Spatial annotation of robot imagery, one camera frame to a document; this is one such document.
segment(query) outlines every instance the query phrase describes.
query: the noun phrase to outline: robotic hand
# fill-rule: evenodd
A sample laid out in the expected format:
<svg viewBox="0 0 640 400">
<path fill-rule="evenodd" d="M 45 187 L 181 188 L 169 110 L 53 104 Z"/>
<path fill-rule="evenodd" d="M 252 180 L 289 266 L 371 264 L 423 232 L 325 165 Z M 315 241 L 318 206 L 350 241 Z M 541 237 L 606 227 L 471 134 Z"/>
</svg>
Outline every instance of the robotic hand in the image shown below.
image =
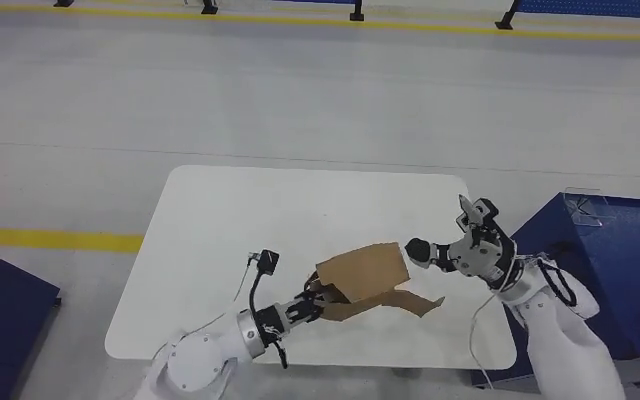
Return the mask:
<svg viewBox="0 0 640 400">
<path fill-rule="evenodd" d="M 606 346 L 585 324 L 599 307 L 591 293 L 545 254 L 519 256 L 494 221 L 487 199 L 460 196 L 456 222 L 465 233 L 440 245 L 412 239 L 405 247 L 423 268 L 477 276 L 527 330 L 527 352 L 540 391 L 549 400 L 622 400 L 620 377 Z"/>
<path fill-rule="evenodd" d="M 332 295 L 312 277 L 292 301 L 256 311 L 253 298 L 260 278 L 273 274 L 278 258 L 270 250 L 252 253 L 249 263 L 257 260 L 258 274 L 249 294 L 249 310 L 238 313 L 236 323 L 222 335 L 200 330 L 176 334 L 154 357 L 135 400 L 220 399 L 238 364 L 264 354 L 269 345 L 278 349 L 287 368 L 279 342 L 301 323 L 318 319 Z"/>
</svg>

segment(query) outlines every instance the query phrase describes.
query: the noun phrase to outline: cardboard flap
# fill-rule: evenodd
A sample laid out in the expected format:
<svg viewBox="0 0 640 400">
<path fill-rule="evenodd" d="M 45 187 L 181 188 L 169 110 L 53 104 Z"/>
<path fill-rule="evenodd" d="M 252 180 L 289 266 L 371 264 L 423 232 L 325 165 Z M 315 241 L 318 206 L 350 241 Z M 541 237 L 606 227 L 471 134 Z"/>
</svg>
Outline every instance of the cardboard flap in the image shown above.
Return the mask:
<svg viewBox="0 0 640 400">
<path fill-rule="evenodd" d="M 369 302 L 409 280 L 397 242 L 353 250 L 316 265 L 316 269 L 323 285 L 333 284 L 351 303 Z"/>
<path fill-rule="evenodd" d="M 354 304 L 328 304 L 322 318 L 329 321 L 344 321 L 377 306 L 402 308 L 422 318 L 434 308 L 440 307 L 444 297 L 430 301 L 406 290 L 392 290 Z"/>
</svg>

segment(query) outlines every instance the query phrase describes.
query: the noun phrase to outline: black post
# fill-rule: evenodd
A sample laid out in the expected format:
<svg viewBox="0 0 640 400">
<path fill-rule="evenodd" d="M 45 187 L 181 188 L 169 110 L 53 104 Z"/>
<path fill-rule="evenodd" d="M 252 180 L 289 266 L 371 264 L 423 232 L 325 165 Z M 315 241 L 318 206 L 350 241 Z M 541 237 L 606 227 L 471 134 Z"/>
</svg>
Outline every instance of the black post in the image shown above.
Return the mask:
<svg viewBox="0 0 640 400">
<path fill-rule="evenodd" d="M 509 9 L 509 11 L 504 13 L 502 20 L 496 21 L 496 26 L 498 27 L 498 29 L 513 30 L 513 27 L 511 26 L 511 20 L 513 19 L 513 16 L 516 14 L 516 11 L 518 11 L 518 8 L 520 7 L 521 2 L 522 0 L 513 0 L 513 4 L 511 5 L 511 8 Z"/>
<path fill-rule="evenodd" d="M 211 14 L 215 15 L 218 13 L 218 5 L 215 0 L 202 0 L 204 3 L 204 8 L 202 9 L 201 14 Z"/>
<path fill-rule="evenodd" d="M 54 4 L 54 7 L 69 7 L 71 4 L 73 4 L 73 0 L 58 0 L 58 2 L 56 4 Z"/>
<path fill-rule="evenodd" d="M 349 20 L 351 21 L 364 21 L 364 14 L 362 14 L 362 0 L 356 0 L 356 9 L 349 14 Z"/>
</svg>

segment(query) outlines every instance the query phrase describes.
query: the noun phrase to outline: gray floor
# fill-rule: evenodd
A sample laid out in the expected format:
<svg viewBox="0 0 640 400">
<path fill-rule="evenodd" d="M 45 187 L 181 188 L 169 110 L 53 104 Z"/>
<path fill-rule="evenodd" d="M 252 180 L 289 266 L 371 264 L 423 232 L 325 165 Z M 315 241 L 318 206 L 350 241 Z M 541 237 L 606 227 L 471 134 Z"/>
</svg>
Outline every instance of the gray floor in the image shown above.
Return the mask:
<svg viewBox="0 0 640 400">
<path fill-rule="evenodd" d="M 3 227 L 143 233 L 183 164 L 454 174 L 508 232 L 566 187 L 640 196 L 635 42 L 1 14 L 0 54 Z M 22 398 L 132 398 L 103 340 L 133 256 L 0 256 L 65 296 Z M 251 366 L 229 396 L 539 398 L 465 385 Z"/>
</svg>

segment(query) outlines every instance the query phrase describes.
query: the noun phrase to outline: yellow floor line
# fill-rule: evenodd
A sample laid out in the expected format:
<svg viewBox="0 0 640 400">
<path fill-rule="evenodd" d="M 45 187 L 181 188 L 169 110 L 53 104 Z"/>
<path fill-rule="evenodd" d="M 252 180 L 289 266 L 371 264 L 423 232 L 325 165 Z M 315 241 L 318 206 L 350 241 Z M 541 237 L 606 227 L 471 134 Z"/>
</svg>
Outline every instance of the yellow floor line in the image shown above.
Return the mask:
<svg viewBox="0 0 640 400">
<path fill-rule="evenodd" d="M 137 253 L 143 235 L 0 229 L 0 246 Z"/>
<path fill-rule="evenodd" d="M 180 20 L 215 20 L 227 22 L 251 22 L 262 24 L 284 24 L 284 25 L 322 25 L 350 27 L 358 29 L 390 29 L 409 30 L 420 32 L 439 33 L 459 33 L 492 36 L 517 36 L 545 39 L 576 39 L 576 40 L 640 40 L 640 34 L 631 33 L 589 33 L 589 32 L 549 32 L 549 31 L 525 31 L 525 30 L 498 30 L 495 27 L 479 28 L 468 26 L 448 26 L 448 25 L 425 25 L 405 22 L 384 22 L 384 21 L 364 21 L 351 22 L 345 20 L 326 20 L 316 18 L 296 18 L 296 17 L 275 17 L 275 16 L 252 16 L 252 15 L 201 15 L 174 12 L 156 11 L 132 11 L 132 10 L 112 10 L 97 8 L 55 8 L 50 6 L 36 5 L 0 5 L 0 12 L 47 12 L 63 15 L 82 14 L 109 17 L 136 17 L 136 18 L 160 18 L 160 19 L 180 19 Z"/>
</svg>

